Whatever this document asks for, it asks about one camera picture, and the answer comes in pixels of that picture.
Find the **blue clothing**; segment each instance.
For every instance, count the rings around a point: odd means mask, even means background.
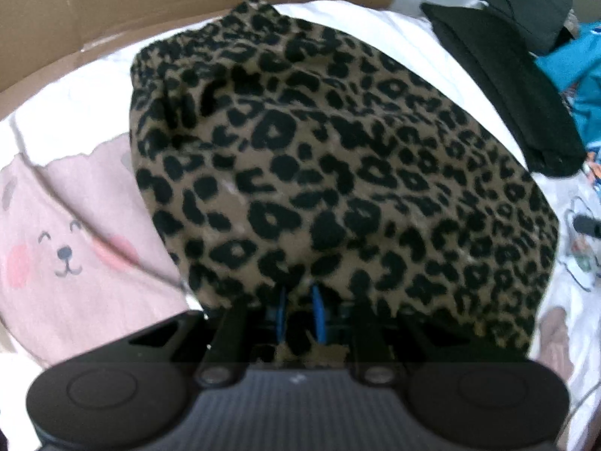
[[[580,37],[536,60],[555,87],[578,83],[572,114],[582,142],[601,141],[601,22],[582,24]]]

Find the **leopard print garment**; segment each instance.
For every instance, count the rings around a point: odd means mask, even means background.
[[[248,0],[131,68],[137,184],[206,307],[313,280],[527,350],[557,218],[472,117],[344,32]]]

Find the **white sheet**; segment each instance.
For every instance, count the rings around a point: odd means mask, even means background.
[[[343,30],[382,50],[469,112],[525,165],[518,144],[494,107],[464,69],[438,44],[428,22],[346,2],[278,5],[277,9],[291,17]],[[204,24],[188,28],[199,28]],[[39,165],[46,165],[53,159],[65,156],[91,153],[98,144],[127,132],[131,96],[128,71],[131,60],[146,43],[178,31],[124,48],[85,65],[40,91],[13,116],[0,122],[0,168],[8,165],[18,152],[12,130],[14,128],[22,136],[29,158]],[[535,180],[559,217],[563,217],[563,211],[573,194],[587,196],[591,208],[601,217],[601,204],[585,183],[584,177],[555,181],[535,175]],[[566,235],[564,225],[562,234]],[[570,359],[575,364],[569,388],[572,399],[576,402],[600,378],[601,298],[598,294],[582,292],[569,274],[563,268],[558,268],[552,277],[540,313],[557,305],[564,307],[568,314]],[[531,357],[535,357],[537,352],[538,340],[535,336]],[[13,393],[11,398],[0,391],[2,415],[22,407],[25,388],[34,376],[32,373],[13,375],[13,381],[19,381],[19,388],[22,390]],[[568,444],[570,451],[578,449],[578,443],[598,401],[599,393],[591,396],[573,419]],[[26,419],[23,420],[23,416],[21,418],[23,427],[13,434],[22,434],[23,438],[11,439],[10,451],[32,450],[29,423]]]

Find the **screw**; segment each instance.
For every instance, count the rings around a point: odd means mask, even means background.
[[[363,378],[372,385],[388,385],[394,380],[394,371],[385,366],[372,366],[365,371]]]
[[[200,374],[203,384],[209,386],[223,385],[231,379],[231,371],[224,366],[211,366]]]

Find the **bear eye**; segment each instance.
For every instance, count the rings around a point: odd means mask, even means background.
[[[49,241],[52,240],[52,238],[50,237],[50,234],[46,231],[44,231],[43,233],[40,234],[40,237],[38,238],[38,243],[42,242],[42,240],[44,238],[47,238]]]

